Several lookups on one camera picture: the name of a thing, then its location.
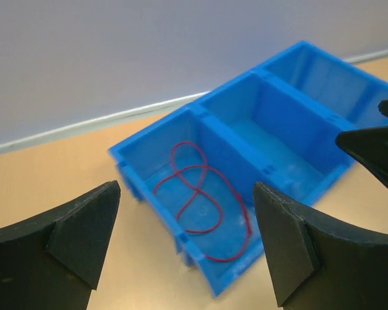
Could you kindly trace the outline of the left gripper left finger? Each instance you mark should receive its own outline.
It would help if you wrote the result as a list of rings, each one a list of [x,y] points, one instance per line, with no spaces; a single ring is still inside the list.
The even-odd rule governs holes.
[[[120,203],[116,180],[0,228],[0,309],[86,309]]]

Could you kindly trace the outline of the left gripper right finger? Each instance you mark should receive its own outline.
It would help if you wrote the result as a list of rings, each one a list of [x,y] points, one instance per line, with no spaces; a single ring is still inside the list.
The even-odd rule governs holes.
[[[388,234],[338,220],[256,183],[253,200],[277,305],[388,309]]]

